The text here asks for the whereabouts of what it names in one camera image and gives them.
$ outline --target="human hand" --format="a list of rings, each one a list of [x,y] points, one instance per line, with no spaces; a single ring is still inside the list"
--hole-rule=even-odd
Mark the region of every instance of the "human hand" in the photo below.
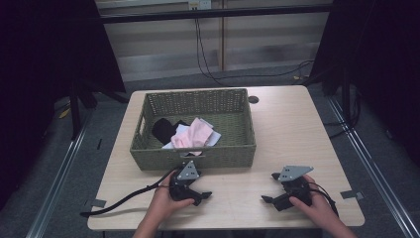
[[[170,173],[155,190],[154,197],[149,205],[145,218],[140,222],[134,237],[152,238],[158,226],[176,210],[194,203],[194,199],[188,198],[181,201],[174,201],[169,194],[169,182],[173,173]]]
[[[308,182],[312,189],[318,189],[318,186],[313,184],[315,180],[308,176],[303,176]],[[312,205],[308,206],[298,198],[291,196],[289,201],[303,213],[305,213],[309,219],[312,220],[318,227],[327,230],[333,236],[337,237],[356,237],[356,235],[340,220],[340,218],[334,213],[330,204],[326,198],[315,191],[310,192]]]
[[[155,195],[146,214],[147,218],[152,217],[154,220],[162,222],[169,218],[174,211],[194,203],[194,199],[192,198],[174,201],[170,197],[169,183],[173,173],[175,172],[172,172],[169,176],[167,176],[155,190]]]

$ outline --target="black cloth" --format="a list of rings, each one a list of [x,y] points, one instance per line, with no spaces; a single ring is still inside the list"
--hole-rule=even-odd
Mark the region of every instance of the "black cloth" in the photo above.
[[[179,125],[188,126],[188,124],[182,120],[179,120],[172,126],[167,119],[160,118],[152,128],[152,135],[154,135],[162,144],[166,145],[170,142],[170,138],[176,134],[176,128],[178,128]]]

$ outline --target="power cord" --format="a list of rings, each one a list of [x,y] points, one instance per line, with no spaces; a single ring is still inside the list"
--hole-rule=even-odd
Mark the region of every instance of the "power cord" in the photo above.
[[[336,215],[338,217],[340,217],[339,216],[339,210],[337,209],[337,206],[336,206],[336,201],[334,201],[333,198],[331,198],[330,194],[328,194],[328,192],[324,189],[324,187],[322,187],[321,185],[319,185],[315,182],[309,182],[309,184],[314,184],[314,185],[318,186],[319,188],[321,188],[323,190],[323,191],[320,191],[320,190],[312,189],[312,188],[309,189],[310,191],[318,192],[321,195],[323,195],[325,198],[327,198],[328,203],[330,203],[331,209],[333,209],[334,213],[336,213]]]
[[[221,77],[216,77],[214,76],[209,67],[208,67],[208,63],[207,63],[207,59],[206,56],[204,54],[204,47],[203,47],[203,43],[202,43],[202,39],[201,39],[201,28],[200,28],[200,22],[198,19],[195,19],[195,33],[196,33],[196,43],[197,43],[197,62],[198,62],[198,67],[200,68],[201,73],[208,78],[213,79],[216,83],[218,83],[221,86],[226,86],[226,87],[233,87],[232,85],[227,85],[225,83],[220,82],[219,80],[222,79],[228,79],[228,78],[238,78],[238,77],[275,77],[275,76],[283,76],[283,75],[287,75],[296,71],[299,71],[299,77],[301,77],[301,70],[303,67],[309,65],[311,62],[313,62],[314,60],[306,60],[303,61],[299,64],[299,66],[291,71],[287,71],[287,72],[283,72],[283,73],[275,73],[275,74],[263,74],[263,75],[252,75],[252,74],[247,74],[247,75],[233,75],[233,76],[221,76]],[[199,49],[201,48],[201,54],[203,55],[203,60],[207,69],[207,73],[204,72],[203,68],[201,67],[201,63],[200,63],[200,56],[199,56]]]
[[[168,171],[162,178],[160,178],[154,184],[148,185],[145,188],[142,188],[142,189],[139,189],[139,190],[136,190],[136,191],[130,193],[129,195],[127,195],[123,199],[119,200],[118,202],[116,202],[115,204],[113,204],[113,205],[111,205],[107,208],[97,210],[97,211],[80,212],[80,215],[87,218],[91,215],[99,215],[99,214],[103,214],[103,213],[106,213],[108,211],[111,211],[111,210],[117,208],[118,206],[120,206],[121,204],[123,204],[124,202],[126,202],[127,200],[131,199],[132,197],[159,187],[159,185],[158,185],[159,183],[161,183],[167,176],[169,176],[170,173],[172,173],[173,171],[176,171],[178,169],[179,169],[179,167],[173,168],[172,170]]]
[[[350,119],[349,123],[348,123],[348,128],[335,134],[332,136],[329,136],[330,139],[334,139],[336,137],[339,137],[340,135],[343,135],[345,133],[350,132],[351,130],[353,130],[356,125],[359,122],[360,116],[361,116],[361,111],[362,111],[362,107],[361,107],[361,101],[362,101],[362,96],[359,93],[359,91],[356,91],[356,98],[355,101],[353,103],[353,116]],[[341,121],[341,122],[330,122],[330,123],[323,123],[325,126],[343,126],[345,124],[347,124],[346,121]]]

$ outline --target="black clamp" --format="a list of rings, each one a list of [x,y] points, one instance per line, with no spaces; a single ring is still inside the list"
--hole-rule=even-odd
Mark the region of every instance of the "black clamp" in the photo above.
[[[278,210],[284,210],[292,207],[289,198],[291,196],[299,198],[305,202],[308,206],[312,205],[312,199],[310,196],[309,183],[302,176],[313,170],[312,167],[298,167],[298,166],[286,166],[283,168],[281,173],[272,174],[272,178],[279,180],[283,185],[285,194],[282,194],[276,198],[262,195],[262,199],[266,203],[272,203]]]
[[[179,201],[187,198],[194,199],[194,205],[199,205],[202,199],[207,199],[212,194],[211,191],[198,193],[189,188],[189,186],[200,178],[199,172],[194,165],[193,161],[188,164],[183,163],[182,170],[178,170],[170,178],[169,193],[173,200]]]

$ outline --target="right hand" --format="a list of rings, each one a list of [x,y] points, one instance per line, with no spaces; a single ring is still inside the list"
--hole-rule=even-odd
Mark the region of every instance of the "right hand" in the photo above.
[[[308,175],[303,176],[308,182],[315,183],[315,180]],[[309,183],[312,189],[318,189],[317,185]],[[308,206],[298,198],[291,196],[289,201],[318,227],[327,230],[335,237],[356,237],[356,235],[340,220],[331,209],[327,199],[320,193],[311,191],[312,205]]]

